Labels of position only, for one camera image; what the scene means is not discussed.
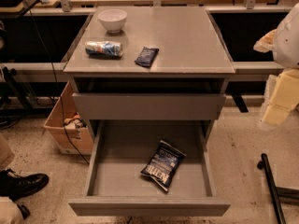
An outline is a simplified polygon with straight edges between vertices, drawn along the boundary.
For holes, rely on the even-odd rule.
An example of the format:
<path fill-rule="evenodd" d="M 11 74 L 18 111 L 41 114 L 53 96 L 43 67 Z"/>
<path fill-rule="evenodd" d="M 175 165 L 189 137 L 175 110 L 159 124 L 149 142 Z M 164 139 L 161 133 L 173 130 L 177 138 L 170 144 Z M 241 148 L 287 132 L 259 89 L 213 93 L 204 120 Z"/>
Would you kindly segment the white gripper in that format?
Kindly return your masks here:
<path fill-rule="evenodd" d="M 299 4 L 274 29 L 260 38 L 253 49 L 262 53 L 273 50 L 276 63 L 286 69 L 278 76 L 270 75 L 264 90 L 259 127 L 276 129 L 299 105 Z"/>

